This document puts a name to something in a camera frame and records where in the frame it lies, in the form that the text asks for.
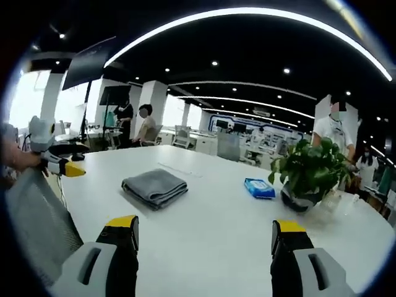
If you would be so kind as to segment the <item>person's left hand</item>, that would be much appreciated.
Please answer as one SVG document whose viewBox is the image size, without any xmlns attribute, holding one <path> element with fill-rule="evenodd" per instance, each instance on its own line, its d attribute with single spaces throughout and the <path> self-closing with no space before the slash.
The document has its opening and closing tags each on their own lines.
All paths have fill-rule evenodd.
<svg viewBox="0 0 396 297">
<path fill-rule="evenodd" d="M 41 156 L 17 149 L 6 154 L 4 163 L 7 167 L 23 172 L 27 168 L 38 168 L 41 165 Z"/>
</svg>

